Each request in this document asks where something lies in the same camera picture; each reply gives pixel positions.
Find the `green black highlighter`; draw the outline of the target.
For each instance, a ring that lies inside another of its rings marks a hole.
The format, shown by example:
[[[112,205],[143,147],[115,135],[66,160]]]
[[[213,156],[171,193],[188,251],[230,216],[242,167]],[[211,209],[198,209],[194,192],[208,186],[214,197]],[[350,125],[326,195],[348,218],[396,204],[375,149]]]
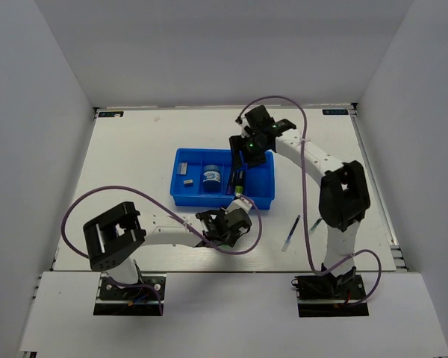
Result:
[[[233,248],[229,245],[221,245],[220,248],[225,251],[231,251],[231,252],[233,251]]]

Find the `yellow black highlighter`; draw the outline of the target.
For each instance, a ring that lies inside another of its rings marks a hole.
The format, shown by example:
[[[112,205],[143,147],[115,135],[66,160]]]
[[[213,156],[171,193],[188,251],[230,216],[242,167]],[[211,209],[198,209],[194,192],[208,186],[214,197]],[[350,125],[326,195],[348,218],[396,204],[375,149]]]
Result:
[[[234,194],[240,195],[243,193],[243,188],[245,184],[245,171],[239,170],[236,172],[235,185],[234,185]]]

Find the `purple black highlighter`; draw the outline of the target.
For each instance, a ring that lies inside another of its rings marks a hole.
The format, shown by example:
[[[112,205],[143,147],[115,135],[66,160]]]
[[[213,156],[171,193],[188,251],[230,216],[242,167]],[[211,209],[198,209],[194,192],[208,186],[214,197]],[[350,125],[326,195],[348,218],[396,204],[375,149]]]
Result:
[[[235,178],[236,178],[236,171],[231,171],[229,178],[228,178],[228,183],[226,186],[226,195],[233,195],[234,191],[235,191]]]

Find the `blue correction tape roll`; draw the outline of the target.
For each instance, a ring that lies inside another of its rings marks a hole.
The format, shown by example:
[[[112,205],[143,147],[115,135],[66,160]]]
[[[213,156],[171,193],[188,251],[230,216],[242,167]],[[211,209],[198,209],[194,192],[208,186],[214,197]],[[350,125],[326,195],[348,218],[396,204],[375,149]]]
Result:
[[[203,167],[202,187],[205,192],[219,192],[221,190],[221,169],[218,165],[209,164]]]

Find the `white eraser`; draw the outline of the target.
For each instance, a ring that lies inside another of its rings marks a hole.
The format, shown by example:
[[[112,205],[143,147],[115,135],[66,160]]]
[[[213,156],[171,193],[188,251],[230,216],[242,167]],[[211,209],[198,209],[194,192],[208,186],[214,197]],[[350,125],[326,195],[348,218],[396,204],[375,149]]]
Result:
[[[186,162],[182,162],[178,164],[178,171],[177,173],[179,175],[186,175],[187,174],[187,167],[188,167],[188,163]]]

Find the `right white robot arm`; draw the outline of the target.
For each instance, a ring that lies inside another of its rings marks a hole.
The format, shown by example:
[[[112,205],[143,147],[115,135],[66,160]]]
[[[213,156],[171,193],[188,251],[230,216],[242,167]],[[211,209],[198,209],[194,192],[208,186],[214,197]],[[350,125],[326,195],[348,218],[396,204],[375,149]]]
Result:
[[[326,255],[317,270],[323,291],[340,297],[355,276],[355,239],[370,207],[364,168],[357,161],[344,162],[324,152],[300,133],[287,119],[276,121],[260,105],[236,122],[241,133],[229,139],[232,164],[249,168],[264,163],[273,151],[296,164],[303,178],[311,178],[320,188],[318,210],[327,225]]]

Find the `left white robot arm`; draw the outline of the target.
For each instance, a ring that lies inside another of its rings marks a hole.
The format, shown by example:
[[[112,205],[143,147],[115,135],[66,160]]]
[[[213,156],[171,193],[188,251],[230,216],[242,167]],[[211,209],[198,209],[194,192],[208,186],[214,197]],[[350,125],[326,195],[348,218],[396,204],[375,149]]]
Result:
[[[117,282],[117,289],[128,298],[139,295],[143,279],[131,255],[141,246],[182,245],[190,248],[234,246],[252,227],[250,201],[236,198],[227,208],[208,210],[194,216],[146,216],[134,203],[125,201],[91,219],[83,226],[92,271],[105,272]]]

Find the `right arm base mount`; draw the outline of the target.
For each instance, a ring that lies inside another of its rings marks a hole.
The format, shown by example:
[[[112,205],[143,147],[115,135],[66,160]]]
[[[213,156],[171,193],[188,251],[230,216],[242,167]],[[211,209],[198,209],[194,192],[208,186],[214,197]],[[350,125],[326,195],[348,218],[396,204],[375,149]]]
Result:
[[[356,304],[366,296],[361,275],[345,283],[333,292],[324,277],[316,275],[295,276],[291,281],[296,291],[300,318],[367,317],[366,302]]]

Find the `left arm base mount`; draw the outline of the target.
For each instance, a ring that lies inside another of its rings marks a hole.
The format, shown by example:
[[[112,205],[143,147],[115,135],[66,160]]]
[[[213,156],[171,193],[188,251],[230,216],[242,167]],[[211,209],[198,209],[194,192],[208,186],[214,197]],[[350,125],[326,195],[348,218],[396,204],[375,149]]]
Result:
[[[93,314],[95,316],[162,316],[167,275],[143,274],[142,282],[153,289],[121,288],[109,277],[100,277]]]

